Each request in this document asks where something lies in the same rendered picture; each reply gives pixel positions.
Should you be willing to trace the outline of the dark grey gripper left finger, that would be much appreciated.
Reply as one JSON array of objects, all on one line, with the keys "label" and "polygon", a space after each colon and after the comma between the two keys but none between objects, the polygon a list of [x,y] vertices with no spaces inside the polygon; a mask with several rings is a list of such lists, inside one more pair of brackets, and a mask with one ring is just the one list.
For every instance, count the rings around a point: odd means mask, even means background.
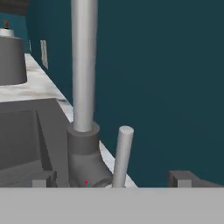
[{"label": "dark grey gripper left finger", "polygon": [[24,175],[12,175],[0,178],[0,187],[56,187],[56,171],[40,171]]}]

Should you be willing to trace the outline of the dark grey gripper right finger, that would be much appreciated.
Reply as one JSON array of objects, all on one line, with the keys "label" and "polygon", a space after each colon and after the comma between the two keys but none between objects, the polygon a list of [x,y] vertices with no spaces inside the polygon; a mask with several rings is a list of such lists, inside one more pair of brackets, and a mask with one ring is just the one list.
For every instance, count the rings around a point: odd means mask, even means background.
[{"label": "dark grey gripper right finger", "polygon": [[221,185],[201,179],[190,171],[169,171],[169,187],[221,187]]}]

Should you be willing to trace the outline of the grey sink basin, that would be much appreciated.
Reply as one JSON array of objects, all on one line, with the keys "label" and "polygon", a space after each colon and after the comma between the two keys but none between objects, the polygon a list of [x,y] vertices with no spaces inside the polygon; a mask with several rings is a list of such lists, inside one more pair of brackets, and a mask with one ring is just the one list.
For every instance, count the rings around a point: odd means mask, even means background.
[{"label": "grey sink basin", "polygon": [[56,171],[67,187],[68,124],[54,99],[0,102],[0,178]]}]

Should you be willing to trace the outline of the grey sink faucet spout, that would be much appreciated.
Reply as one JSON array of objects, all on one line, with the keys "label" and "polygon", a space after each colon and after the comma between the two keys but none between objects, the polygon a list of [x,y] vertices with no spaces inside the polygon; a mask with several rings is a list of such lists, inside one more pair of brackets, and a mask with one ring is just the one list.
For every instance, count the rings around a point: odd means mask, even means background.
[{"label": "grey sink faucet spout", "polygon": [[98,0],[71,0],[73,122],[67,127],[68,181],[71,187],[106,187],[113,175],[100,152],[94,122]]}]

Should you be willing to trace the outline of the grey metal pot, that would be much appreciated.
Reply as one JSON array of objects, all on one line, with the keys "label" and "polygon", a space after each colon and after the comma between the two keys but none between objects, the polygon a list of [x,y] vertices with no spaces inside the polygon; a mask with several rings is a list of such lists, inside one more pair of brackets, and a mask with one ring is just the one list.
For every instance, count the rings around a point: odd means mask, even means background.
[{"label": "grey metal pot", "polygon": [[27,72],[22,39],[0,36],[0,86],[26,82]]}]

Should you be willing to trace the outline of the white object with brown top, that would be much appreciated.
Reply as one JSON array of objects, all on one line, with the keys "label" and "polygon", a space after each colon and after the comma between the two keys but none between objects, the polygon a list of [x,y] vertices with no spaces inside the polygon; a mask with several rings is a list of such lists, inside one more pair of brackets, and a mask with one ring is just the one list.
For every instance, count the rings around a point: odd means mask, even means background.
[{"label": "white object with brown top", "polygon": [[4,37],[14,37],[14,31],[9,28],[9,21],[5,19],[3,21],[4,28],[0,28],[0,36]]}]

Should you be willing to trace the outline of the dark grey range hood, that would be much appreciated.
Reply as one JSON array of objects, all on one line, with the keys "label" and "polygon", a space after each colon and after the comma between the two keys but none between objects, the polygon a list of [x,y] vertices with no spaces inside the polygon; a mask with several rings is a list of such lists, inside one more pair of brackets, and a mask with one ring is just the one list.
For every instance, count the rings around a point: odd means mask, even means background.
[{"label": "dark grey range hood", "polygon": [[30,0],[0,0],[0,12],[25,16]]}]

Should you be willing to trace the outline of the white wall outlet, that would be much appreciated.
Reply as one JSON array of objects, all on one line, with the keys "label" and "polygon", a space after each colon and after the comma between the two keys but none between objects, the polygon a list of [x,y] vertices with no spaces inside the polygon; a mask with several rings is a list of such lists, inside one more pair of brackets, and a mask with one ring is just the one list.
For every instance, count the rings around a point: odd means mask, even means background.
[{"label": "white wall outlet", "polygon": [[40,40],[40,47],[42,64],[45,66],[46,69],[48,69],[47,47],[45,40]]}]

